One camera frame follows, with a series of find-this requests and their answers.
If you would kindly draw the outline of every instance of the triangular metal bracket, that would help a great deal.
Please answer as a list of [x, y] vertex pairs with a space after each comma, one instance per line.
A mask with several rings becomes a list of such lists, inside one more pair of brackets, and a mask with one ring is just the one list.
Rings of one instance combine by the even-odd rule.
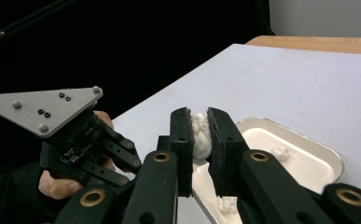
[[0, 116], [48, 138], [103, 96], [99, 87], [0, 94]]

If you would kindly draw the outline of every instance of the black background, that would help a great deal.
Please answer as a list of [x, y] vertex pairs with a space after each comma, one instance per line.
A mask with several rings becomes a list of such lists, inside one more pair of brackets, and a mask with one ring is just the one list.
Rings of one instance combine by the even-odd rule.
[[[0, 0], [0, 28], [51, 3]], [[95, 109], [113, 119], [229, 45], [271, 35], [266, 12], [257, 0], [75, 1], [0, 39], [0, 93], [99, 86]], [[40, 148], [0, 118], [0, 164], [38, 160]]]

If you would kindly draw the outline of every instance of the screw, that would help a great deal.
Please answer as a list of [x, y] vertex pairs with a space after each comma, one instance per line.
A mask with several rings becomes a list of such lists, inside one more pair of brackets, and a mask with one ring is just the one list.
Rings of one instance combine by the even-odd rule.
[[99, 87], [97, 87], [97, 86], [94, 86], [94, 87], [93, 87], [93, 92], [94, 92], [94, 93], [99, 93], [99, 92], [101, 92], [101, 88], [99, 88]]
[[21, 103], [19, 101], [13, 101], [12, 102], [12, 107], [19, 109], [22, 107]]
[[47, 126], [47, 124], [41, 123], [38, 125], [38, 129], [42, 132], [45, 133], [49, 130], [49, 126]]

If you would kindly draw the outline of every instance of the white object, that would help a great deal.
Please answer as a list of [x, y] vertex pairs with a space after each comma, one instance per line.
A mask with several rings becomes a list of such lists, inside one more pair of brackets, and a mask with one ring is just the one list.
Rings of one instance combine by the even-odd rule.
[[192, 115], [191, 121], [195, 140], [192, 156], [194, 160], [202, 161], [207, 159], [212, 153], [209, 120], [204, 114], [196, 113]]

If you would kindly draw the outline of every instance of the silver tray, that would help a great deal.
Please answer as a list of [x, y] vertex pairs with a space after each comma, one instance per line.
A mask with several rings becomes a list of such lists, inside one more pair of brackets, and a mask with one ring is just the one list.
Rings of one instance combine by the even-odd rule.
[[[285, 147], [288, 158], [281, 164], [304, 188], [321, 193], [326, 184], [339, 182], [343, 177], [344, 165], [340, 155], [306, 136], [260, 117], [243, 119], [236, 126], [251, 149], [271, 153], [274, 147]], [[208, 168], [207, 162], [194, 164], [194, 198], [213, 223], [242, 223], [238, 212], [225, 213], [219, 207]]]

